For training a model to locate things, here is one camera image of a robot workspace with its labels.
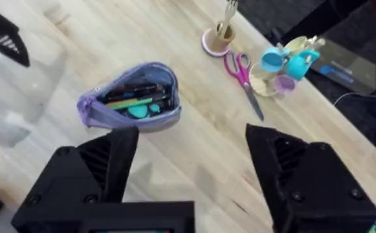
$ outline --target clear plastic container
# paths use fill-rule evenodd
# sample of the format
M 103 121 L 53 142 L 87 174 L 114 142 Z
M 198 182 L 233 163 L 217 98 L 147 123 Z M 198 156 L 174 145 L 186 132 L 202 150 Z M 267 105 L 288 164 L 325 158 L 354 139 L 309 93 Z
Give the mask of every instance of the clear plastic container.
M 0 145 L 15 146 L 45 111 L 65 74 L 67 51 L 46 34 L 18 32 L 28 50 L 29 67 L 0 52 Z

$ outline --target scissor handle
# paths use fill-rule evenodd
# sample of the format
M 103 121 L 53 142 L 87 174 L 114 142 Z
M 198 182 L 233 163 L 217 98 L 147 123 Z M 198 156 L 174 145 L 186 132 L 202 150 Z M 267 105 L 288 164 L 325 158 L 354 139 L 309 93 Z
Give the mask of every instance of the scissor handle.
M 232 63 L 234 66 L 234 70 L 231 69 L 230 63 Z M 224 56 L 224 65 L 228 73 L 234 77 L 237 77 L 241 73 L 235 53 L 232 51 L 228 51 L 228 53 Z
M 229 62 L 232 62 L 234 65 L 234 71 L 231 69 Z M 251 59 L 248 54 L 241 53 L 236 55 L 234 52 L 229 51 L 224 57 L 224 64 L 228 73 L 235 77 L 242 87 L 244 87 L 246 83 L 250 83 L 249 67 L 251 66 Z

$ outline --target screw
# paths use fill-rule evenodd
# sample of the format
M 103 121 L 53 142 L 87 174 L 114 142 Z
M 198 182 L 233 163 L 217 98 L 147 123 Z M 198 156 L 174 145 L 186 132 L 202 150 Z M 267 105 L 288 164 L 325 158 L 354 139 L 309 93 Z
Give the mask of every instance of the screw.
M 327 147 L 328 147 L 327 144 L 324 144 L 324 143 L 320 145 L 321 150 L 326 150 Z
M 97 202 L 97 195 L 87 195 L 84 197 L 84 203 L 94 204 Z
M 363 198 L 363 194 L 360 190 L 358 190 L 357 188 L 353 188 L 350 190 L 350 195 L 355 198 L 355 199 L 362 199 Z
M 293 192 L 293 193 L 291 194 L 291 198 L 292 198 L 293 200 L 297 201 L 297 202 L 302 202 L 302 201 L 304 201 L 304 196 L 303 196 L 303 194 L 300 193 L 300 192 Z
M 40 195 L 32 195 L 27 199 L 27 206 L 33 206 L 39 203 L 41 200 Z
M 69 148 L 66 148 L 66 147 L 63 147 L 63 148 L 60 148 L 58 149 L 58 156 L 63 156 L 63 155 L 66 155 L 70 152 L 70 149 Z

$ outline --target cable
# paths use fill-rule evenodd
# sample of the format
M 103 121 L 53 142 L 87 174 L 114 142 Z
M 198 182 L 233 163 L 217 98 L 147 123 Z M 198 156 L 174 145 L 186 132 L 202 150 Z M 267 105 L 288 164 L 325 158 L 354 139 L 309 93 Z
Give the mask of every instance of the cable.
M 343 94 L 342 96 L 338 97 L 337 100 L 335 101 L 335 103 L 333 104 L 333 106 L 336 106 L 336 104 L 344 97 L 346 96 L 349 96 L 351 94 L 354 94 L 354 95 L 357 95 L 357 96 L 361 96 L 361 97 L 366 97 L 366 98 L 376 98 L 376 95 L 365 95 L 365 94 L 359 94 L 359 93 L 346 93 L 346 94 Z

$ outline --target teal toy cup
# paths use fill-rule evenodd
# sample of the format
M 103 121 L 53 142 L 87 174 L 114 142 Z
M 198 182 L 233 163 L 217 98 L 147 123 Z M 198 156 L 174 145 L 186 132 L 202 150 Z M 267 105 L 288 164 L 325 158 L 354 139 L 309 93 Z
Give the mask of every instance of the teal toy cup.
M 261 57 L 261 68 L 267 72 L 280 71 L 283 68 L 285 57 L 289 53 L 289 49 L 281 50 L 276 47 L 267 49 Z
M 303 50 L 287 62 L 285 73 L 291 78 L 300 81 L 309 70 L 311 64 L 315 62 L 319 56 L 320 54 L 316 51 Z

